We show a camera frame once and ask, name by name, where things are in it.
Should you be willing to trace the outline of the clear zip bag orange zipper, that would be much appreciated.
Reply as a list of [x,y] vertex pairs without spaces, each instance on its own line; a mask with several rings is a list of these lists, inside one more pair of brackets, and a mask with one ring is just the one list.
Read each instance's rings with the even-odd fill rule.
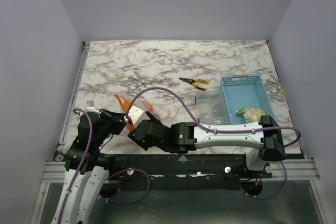
[[125,128],[132,132],[135,129],[135,126],[138,126],[142,120],[148,120],[146,112],[152,114],[157,120],[161,121],[161,118],[156,113],[152,104],[150,104],[147,100],[144,99],[136,99],[134,103],[131,104],[132,100],[128,97],[121,96],[119,94],[114,94],[116,99],[118,100],[121,109],[123,112],[127,112],[129,107],[132,106],[128,113],[128,117],[131,119],[130,123],[125,126]]

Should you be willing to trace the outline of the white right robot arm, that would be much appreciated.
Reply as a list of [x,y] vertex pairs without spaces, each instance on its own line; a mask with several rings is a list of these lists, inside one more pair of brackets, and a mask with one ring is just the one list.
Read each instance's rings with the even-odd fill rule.
[[167,127],[149,112],[137,110],[127,117],[134,126],[128,137],[145,151],[157,147],[171,154],[186,154],[210,147],[249,147],[242,173],[255,177],[267,162],[286,159],[279,125],[263,115],[258,122],[240,125],[208,125],[194,122],[176,123]]

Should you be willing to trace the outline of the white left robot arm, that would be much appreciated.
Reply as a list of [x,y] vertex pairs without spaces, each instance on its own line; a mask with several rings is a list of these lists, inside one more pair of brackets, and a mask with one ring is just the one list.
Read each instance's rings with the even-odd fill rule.
[[117,171],[115,159],[102,154],[100,147],[126,125],[123,113],[79,108],[73,112],[80,116],[78,135],[65,154],[63,188],[52,223],[87,223],[103,183]]

